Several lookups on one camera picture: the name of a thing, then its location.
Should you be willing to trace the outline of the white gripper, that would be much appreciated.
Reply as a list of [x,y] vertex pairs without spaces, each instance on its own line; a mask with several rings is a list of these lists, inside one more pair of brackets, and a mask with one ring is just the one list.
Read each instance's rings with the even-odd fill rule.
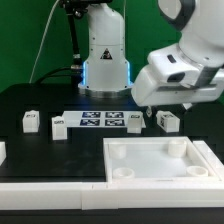
[[152,72],[151,66],[145,66],[137,76],[131,90],[135,103],[148,106],[146,115],[152,116],[152,107],[158,105],[182,104],[185,110],[192,108],[192,103],[214,101],[224,91],[224,69],[220,69],[208,86],[186,88],[178,83],[161,83]]

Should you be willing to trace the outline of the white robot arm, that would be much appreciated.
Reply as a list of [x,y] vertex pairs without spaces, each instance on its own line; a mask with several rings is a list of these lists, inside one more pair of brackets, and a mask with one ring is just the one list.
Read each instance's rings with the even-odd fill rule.
[[89,56],[80,91],[115,97],[131,91],[139,106],[214,101],[224,92],[224,0],[157,0],[160,15],[180,40],[148,55],[130,81],[124,19],[107,4],[88,7]]

